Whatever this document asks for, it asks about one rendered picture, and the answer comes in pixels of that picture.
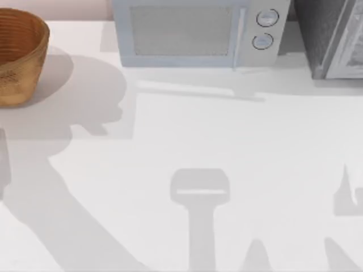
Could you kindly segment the grey cabinet door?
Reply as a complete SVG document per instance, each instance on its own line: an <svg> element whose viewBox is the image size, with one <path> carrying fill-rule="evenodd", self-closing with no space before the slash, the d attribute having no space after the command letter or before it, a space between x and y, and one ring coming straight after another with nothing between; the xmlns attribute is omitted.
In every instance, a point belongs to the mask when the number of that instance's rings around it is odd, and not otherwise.
<svg viewBox="0 0 363 272"><path fill-rule="evenodd" d="M363 79L363 0L347 0L336 26L327 79Z"/></svg>

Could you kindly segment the pale microwave oven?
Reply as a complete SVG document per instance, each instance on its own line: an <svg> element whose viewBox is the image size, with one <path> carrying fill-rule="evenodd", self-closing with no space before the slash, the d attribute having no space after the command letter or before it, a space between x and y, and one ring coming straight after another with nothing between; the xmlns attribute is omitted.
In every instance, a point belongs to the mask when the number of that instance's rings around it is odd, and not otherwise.
<svg viewBox="0 0 363 272"><path fill-rule="evenodd" d="M271 66L279 52L291 0L247 0L247 2L237 68ZM275 9L280 17L275 25L264 28L257 24L256 16L268 9ZM252 45L252 39L263 33L272 35L274 43L266 50L256 50Z"/></svg>

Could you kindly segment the brown woven basket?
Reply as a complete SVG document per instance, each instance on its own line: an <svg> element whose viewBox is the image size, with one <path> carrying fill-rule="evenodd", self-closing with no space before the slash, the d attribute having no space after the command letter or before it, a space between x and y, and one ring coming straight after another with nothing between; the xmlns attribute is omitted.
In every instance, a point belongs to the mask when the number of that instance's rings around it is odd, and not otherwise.
<svg viewBox="0 0 363 272"><path fill-rule="evenodd" d="M0 107L14 107L34 94L47 56L50 29L40 17L0 8Z"/></svg>

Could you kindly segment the round microwave knob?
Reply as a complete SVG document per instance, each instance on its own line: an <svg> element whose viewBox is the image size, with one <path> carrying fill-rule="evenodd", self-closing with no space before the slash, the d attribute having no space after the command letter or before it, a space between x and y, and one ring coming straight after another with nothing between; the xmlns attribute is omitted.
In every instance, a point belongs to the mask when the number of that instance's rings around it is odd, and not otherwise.
<svg viewBox="0 0 363 272"><path fill-rule="evenodd" d="M256 50L266 50L274 43L274 38L268 33L257 35L252 39L252 45Z"/></svg>
<svg viewBox="0 0 363 272"><path fill-rule="evenodd" d="M279 20L279 13L275 9L263 10L256 16L256 22L261 27L271 27Z"/></svg>

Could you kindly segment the pale microwave door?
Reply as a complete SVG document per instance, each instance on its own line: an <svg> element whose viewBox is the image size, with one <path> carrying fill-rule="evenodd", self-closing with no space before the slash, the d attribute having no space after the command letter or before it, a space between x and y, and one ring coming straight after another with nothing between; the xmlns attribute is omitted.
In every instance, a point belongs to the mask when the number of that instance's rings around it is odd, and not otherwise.
<svg viewBox="0 0 363 272"><path fill-rule="evenodd" d="M112 0L124 67L232 67L247 0Z"/></svg>

